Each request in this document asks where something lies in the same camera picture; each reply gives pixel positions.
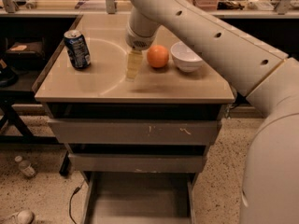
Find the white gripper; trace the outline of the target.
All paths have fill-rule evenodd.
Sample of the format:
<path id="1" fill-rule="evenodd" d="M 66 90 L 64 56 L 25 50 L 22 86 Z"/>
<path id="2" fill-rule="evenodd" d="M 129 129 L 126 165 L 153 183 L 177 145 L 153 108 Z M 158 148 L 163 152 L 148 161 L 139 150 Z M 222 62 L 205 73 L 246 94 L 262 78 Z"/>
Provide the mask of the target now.
<path id="1" fill-rule="evenodd" d="M 125 41 L 132 50 L 128 54 L 126 78 L 134 80 L 138 74 L 143 61 L 143 54 L 140 50 L 148 49 L 155 39 L 153 36 L 141 36 L 136 34 L 130 27 L 126 28 Z"/>

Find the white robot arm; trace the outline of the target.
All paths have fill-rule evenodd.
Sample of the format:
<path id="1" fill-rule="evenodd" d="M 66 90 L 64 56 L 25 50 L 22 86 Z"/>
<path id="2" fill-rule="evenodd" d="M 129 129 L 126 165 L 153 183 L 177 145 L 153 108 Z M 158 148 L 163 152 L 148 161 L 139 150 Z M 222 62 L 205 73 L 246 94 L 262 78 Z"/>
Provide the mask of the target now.
<path id="1" fill-rule="evenodd" d="M 265 120 L 250 144 L 240 224 L 299 224 L 299 63 L 186 0 L 130 0 L 127 43 L 164 26 Z"/>

